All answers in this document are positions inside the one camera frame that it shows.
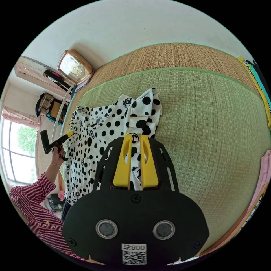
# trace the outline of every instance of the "window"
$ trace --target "window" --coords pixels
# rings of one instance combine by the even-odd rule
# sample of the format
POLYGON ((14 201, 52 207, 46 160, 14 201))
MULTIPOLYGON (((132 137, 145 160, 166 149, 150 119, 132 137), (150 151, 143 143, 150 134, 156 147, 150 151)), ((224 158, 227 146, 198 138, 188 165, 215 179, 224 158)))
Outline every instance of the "window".
POLYGON ((1 117, 2 166, 10 185, 26 185, 37 181, 37 131, 1 117))

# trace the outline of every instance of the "white shirt with black dots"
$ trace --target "white shirt with black dots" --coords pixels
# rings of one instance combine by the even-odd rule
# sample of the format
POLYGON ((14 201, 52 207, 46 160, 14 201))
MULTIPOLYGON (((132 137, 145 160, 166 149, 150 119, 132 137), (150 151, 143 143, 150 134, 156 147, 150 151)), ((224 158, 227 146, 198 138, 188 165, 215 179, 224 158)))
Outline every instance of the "white shirt with black dots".
POLYGON ((131 181, 141 190, 140 134, 154 138, 162 115, 159 91, 151 88, 137 99, 121 95, 112 105, 79 106, 73 112, 73 136, 67 142, 65 197, 73 205, 93 189, 97 162, 107 145, 118 137, 132 134, 131 181))

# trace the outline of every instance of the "green woven mat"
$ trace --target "green woven mat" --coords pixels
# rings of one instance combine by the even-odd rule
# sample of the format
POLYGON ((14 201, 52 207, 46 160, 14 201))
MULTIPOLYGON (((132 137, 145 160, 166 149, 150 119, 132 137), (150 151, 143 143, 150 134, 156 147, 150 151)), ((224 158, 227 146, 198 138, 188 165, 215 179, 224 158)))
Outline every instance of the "green woven mat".
POLYGON ((78 105, 110 105, 121 94, 137 98, 151 87, 160 90, 163 106, 156 139, 172 158, 181 193, 201 207, 208 223, 203 251, 231 228, 253 196, 260 158, 271 149, 264 104, 221 74, 166 68, 106 82, 78 105))

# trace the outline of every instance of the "pink cloth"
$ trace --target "pink cloth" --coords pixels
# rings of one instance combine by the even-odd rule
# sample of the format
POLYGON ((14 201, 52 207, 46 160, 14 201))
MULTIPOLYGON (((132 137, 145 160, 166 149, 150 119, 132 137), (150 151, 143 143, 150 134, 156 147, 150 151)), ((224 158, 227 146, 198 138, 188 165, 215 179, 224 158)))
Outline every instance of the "pink cloth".
POLYGON ((40 120, 34 115, 19 112, 17 110, 13 110, 5 106, 2 112, 2 116, 6 120, 23 124, 25 126, 34 128, 37 131, 40 129, 40 120))
POLYGON ((271 150, 268 150, 265 155, 261 158, 261 169, 258 184, 248 207, 248 212, 251 211, 252 206, 255 204, 257 197, 262 187, 270 182, 271 179, 271 150))

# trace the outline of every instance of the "bed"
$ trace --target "bed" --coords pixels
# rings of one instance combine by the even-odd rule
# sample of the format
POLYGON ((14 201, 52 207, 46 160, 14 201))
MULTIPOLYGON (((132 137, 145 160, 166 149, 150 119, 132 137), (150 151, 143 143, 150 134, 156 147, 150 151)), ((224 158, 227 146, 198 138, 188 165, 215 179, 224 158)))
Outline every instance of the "bed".
POLYGON ((201 207, 209 227, 202 252, 235 224, 254 194, 260 159, 271 149, 264 104, 235 57, 195 44, 157 44, 100 67, 74 95, 62 134, 76 106, 105 106, 151 87, 163 105, 156 139, 172 158, 181 193, 201 207))

